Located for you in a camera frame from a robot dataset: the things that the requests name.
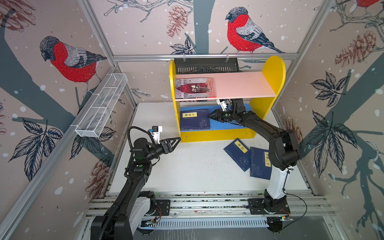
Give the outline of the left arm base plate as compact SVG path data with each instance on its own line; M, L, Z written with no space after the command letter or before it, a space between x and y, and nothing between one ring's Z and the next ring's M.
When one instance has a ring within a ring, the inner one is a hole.
M156 200L156 206L153 210L149 210L145 216L146 217L160 217L160 216L169 216L171 209L170 200Z

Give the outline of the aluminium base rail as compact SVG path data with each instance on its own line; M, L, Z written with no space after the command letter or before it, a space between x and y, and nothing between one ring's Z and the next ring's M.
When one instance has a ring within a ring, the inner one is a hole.
M309 191L289 193L290 215L251 215L248 199L262 199L261 193L190 194L161 193L156 200L170 200L169 216L144 217L139 227L143 230L178 230L203 228L266 227L274 220L283 223L304 217L333 216L327 199Z

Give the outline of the aluminium top crossbar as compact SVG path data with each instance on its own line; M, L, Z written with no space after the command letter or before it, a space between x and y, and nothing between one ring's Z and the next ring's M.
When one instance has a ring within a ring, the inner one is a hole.
M297 59L297 53L256 53L256 54L197 54L197 55L115 55L113 60L116 63L122 62L156 62L170 61L174 59L212 59L212 58L237 58L241 61L266 61L272 56L281 57L283 60L294 61Z

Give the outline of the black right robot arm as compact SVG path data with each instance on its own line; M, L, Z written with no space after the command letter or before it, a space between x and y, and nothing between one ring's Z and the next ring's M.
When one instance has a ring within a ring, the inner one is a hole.
M289 172L301 158L297 137L292 130L276 127L252 111L247 111L243 99L231 99L231 109L221 108L209 114L220 123L237 123L253 130L269 143L269 160L272 164L270 183L264 193L264 209L272 214L287 204L286 182Z

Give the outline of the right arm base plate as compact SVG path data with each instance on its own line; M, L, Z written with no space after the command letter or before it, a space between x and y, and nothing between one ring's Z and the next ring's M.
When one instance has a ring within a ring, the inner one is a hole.
M291 211L286 199L248 199L251 215L290 215Z

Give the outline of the yellow shelf with coloured boards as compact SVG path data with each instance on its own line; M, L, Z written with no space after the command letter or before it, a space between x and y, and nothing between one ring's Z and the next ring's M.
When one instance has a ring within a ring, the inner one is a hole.
M226 60L216 59L176 59L170 61L170 83L172 100L180 128L181 111L186 111L185 100L176 99L176 81L189 78L212 78L216 96L213 98L193 98L190 101L202 108L203 103L213 104L216 100L243 99L247 110L251 110L261 119L266 119L273 104L277 100L286 80L286 65L281 57L271 56L264 63L260 72L229 73L222 70L220 73L196 73L191 71L205 63L207 67L217 66L223 68ZM239 139L253 139L257 132L245 127L235 127L232 124L211 123L210 130L179 131L183 143L226 141Z

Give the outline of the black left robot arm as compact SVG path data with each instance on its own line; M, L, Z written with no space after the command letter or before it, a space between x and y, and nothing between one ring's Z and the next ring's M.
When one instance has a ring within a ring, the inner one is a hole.
M129 127L127 140L130 158L125 169L126 183L112 206L91 224L92 240L132 240L146 214L158 210L152 191L143 191L154 166L153 160L172 153L181 142L180 137L159 139L161 130Z

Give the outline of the red illustrated book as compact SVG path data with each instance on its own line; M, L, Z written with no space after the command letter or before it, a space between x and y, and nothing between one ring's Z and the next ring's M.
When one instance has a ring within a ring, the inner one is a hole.
M215 83L212 78L176 79L176 100L216 98Z

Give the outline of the black perforated tray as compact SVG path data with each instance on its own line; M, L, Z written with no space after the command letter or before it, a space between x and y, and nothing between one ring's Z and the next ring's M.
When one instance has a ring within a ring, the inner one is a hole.
M177 74L238 73L237 58L175 59Z

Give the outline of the navy book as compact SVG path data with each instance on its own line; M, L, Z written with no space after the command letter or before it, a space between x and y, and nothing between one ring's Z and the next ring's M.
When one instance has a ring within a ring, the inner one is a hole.
M250 149L246 147L246 145L240 139L235 139L232 143L224 148L224 151L244 172L250 168Z
M269 160L267 150L251 147L251 170L250 176L253 178L270 180L272 164Z
M180 112L181 131L210 130L210 118L208 109L190 110Z

